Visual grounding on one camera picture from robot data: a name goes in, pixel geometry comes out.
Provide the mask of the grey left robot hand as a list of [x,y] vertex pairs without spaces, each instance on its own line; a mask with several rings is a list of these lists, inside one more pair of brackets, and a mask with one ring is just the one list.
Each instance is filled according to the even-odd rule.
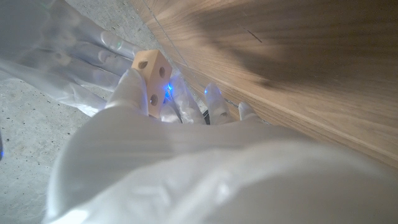
[[45,223],[396,223],[397,172],[264,123],[165,123],[130,69],[53,165]]

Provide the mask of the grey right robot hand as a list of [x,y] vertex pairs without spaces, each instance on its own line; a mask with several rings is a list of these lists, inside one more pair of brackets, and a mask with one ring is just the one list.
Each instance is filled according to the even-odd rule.
[[66,1],[1,1],[1,79],[26,82],[93,116],[140,47],[106,31]]

